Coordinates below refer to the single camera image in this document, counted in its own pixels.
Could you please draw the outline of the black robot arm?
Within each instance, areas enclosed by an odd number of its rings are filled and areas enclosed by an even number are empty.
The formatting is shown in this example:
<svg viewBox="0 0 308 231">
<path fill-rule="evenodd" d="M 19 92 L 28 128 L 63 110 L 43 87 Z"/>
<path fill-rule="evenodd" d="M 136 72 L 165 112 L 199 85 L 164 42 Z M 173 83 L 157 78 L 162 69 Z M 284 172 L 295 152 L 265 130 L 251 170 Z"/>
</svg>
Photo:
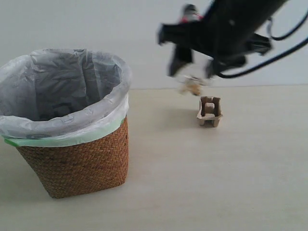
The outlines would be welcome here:
<svg viewBox="0 0 308 231">
<path fill-rule="evenodd" d="M 169 77 L 193 63 L 193 52 L 211 57 L 205 67 L 206 78 L 246 65 L 252 53 L 264 55 L 271 50 L 268 37 L 256 31 L 283 5 L 283 0 L 215 0 L 204 14 L 186 4 L 176 24 L 162 24 L 158 44 L 175 45 L 167 69 Z"/>
</svg>

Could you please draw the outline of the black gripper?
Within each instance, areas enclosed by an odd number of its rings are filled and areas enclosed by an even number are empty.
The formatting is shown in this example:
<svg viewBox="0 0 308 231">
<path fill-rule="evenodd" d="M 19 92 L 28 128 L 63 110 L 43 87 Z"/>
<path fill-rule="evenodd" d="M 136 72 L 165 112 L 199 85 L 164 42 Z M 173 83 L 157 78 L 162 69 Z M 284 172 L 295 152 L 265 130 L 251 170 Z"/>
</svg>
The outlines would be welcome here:
<svg viewBox="0 0 308 231">
<path fill-rule="evenodd" d="M 226 69 L 242 67 L 246 56 L 252 53 L 265 55 L 272 49 L 270 39 L 255 32 L 258 24 L 247 19 L 213 16 L 180 24 L 162 24 L 157 43 L 173 43 L 173 55 L 168 76 L 175 77 L 185 66 L 193 63 L 193 52 L 213 58 L 205 64 L 205 79 Z"/>
</svg>

